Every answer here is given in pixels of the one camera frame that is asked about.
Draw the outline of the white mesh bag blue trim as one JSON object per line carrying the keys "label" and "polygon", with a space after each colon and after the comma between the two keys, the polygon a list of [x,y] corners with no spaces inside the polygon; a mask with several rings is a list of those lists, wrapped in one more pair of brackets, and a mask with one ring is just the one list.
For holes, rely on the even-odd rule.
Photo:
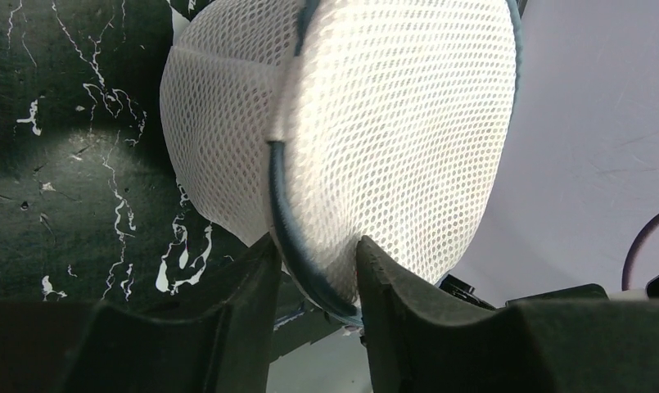
{"label": "white mesh bag blue trim", "polygon": [[174,41],[160,117],[196,211],[271,235],[316,306],[362,324],[370,237],[430,284],[485,212],[517,100],[514,1],[216,1]]}

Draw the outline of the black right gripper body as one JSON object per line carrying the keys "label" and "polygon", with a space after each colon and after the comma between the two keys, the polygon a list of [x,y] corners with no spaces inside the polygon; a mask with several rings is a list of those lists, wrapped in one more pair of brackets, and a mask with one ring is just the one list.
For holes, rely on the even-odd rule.
{"label": "black right gripper body", "polygon": [[[439,284],[442,291],[449,293],[451,296],[459,298],[468,304],[475,305],[482,309],[496,310],[497,307],[480,299],[474,294],[475,288],[464,281],[452,275],[447,275]],[[603,287],[598,284],[585,284],[577,287],[569,287],[556,291],[526,296],[518,299],[507,300],[505,305],[521,300],[578,300],[578,299],[609,299],[609,300],[647,300],[659,299],[659,275],[648,282],[645,288],[631,289],[608,294]]]}

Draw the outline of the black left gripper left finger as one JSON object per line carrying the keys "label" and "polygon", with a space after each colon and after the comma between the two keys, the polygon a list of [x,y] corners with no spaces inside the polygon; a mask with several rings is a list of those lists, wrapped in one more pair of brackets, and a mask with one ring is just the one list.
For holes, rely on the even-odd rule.
{"label": "black left gripper left finger", "polygon": [[0,302],[0,392],[263,392],[280,264],[265,235],[149,313]]}

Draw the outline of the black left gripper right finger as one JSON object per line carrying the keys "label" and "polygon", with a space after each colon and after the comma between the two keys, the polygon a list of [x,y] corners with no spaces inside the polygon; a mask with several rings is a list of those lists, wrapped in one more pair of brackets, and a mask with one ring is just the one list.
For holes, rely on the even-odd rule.
{"label": "black left gripper right finger", "polygon": [[368,237],[356,251],[376,392],[659,392],[659,300],[521,300],[488,310]]}

